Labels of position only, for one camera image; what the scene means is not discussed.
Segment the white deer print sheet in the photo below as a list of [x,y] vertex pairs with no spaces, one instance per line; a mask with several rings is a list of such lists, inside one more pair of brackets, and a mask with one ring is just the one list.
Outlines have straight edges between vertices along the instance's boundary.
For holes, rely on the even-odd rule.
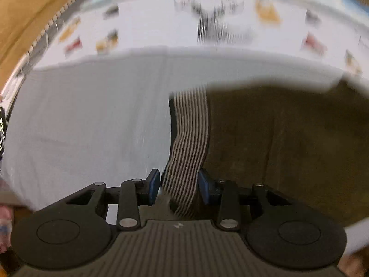
[[87,0],[56,29],[32,74],[133,51],[234,50],[368,84],[368,14],[349,0]]

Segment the brown corduroy pants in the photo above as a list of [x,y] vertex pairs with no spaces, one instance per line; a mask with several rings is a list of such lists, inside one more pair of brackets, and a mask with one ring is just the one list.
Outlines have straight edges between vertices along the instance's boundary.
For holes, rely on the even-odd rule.
[[344,226],[368,216],[368,92],[341,79],[308,91],[280,84],[172,94],[162,187],[176,216],[199,214],[199,172],[266,184]]

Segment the wooden bed frame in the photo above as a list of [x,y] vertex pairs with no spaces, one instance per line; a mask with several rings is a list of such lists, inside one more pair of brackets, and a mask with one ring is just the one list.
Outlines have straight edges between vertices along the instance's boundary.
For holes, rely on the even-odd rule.
[[1,0],[1,87],[46,23],[68,0]]

